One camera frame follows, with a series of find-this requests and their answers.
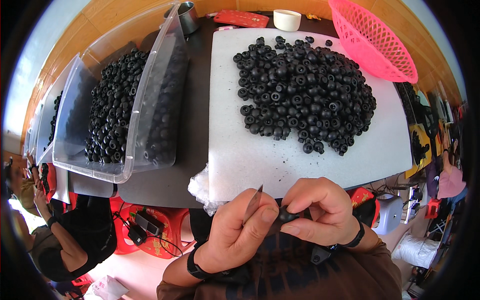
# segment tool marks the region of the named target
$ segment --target plastic bag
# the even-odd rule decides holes
[[[196,197],[196,200],[204,205],[204,211],[213,216],[216,210],[227,202],[210,201],[210,193],[208,187],[208,163],[200,173],[190,178],[188,184],[188,191],[192,196]]]
[[[128,289],[109,275],[92,283],[84,295],[85,300],[117,300],[128,292]]]
[[[392,258],[401,259],[409,264],[428,269],[437,254],[439,246],[439,241],[415,238],[407,231],[393,250]]]

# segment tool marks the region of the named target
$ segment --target white wall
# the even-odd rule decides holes
[[[465,89],[465,81],[463,80],[462,71],[460,65],[456,60],[455,53],[452,46],[445,35],[442,26],[438,23],[437,19],[430,11],[428,6],[422,0],[402,0],[405,5],[417,16],[417,18],[423,23],[425,28],[430,32],[430,35],[437,43],[438,47],[442,51],[447,63],[452,70],[455,77],[458,90],[460,91],[460,97],[463,101],[467,100],[467,91]]]
[[[35,80],[49,53],[90,0],[53,0],[29,37],[18,60],[7,96],[2,147],[20,154],[20,139]]]

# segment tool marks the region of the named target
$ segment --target knife blade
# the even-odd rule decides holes
[[[253,194],[250,202],[248,203],[247,209],[245,210],[245,216],[243,217],[243,225],[247,223],[248,219],[257,211],[258,206],[260,205],[260,198],[262,197],[262,191],[264,190],[264,185],[262,184]]]

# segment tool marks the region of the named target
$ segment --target white paper bag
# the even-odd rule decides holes
[[[85,300],[117,300],[128,292],[128,289],[115,278],[105,276],[90,285],[84,295]]]

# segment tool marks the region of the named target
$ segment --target fingernail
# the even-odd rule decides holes
[[[283,233],[288,233],[291,235],[298,235],[300,233],[300,228],[290,225],[285,225],[280,229]]]
[[[272,208],[267,208],[262,212],[262,220],[264,222],[271,223],[276,219],[276,216],[278,215],[278,211],[274,210]]]

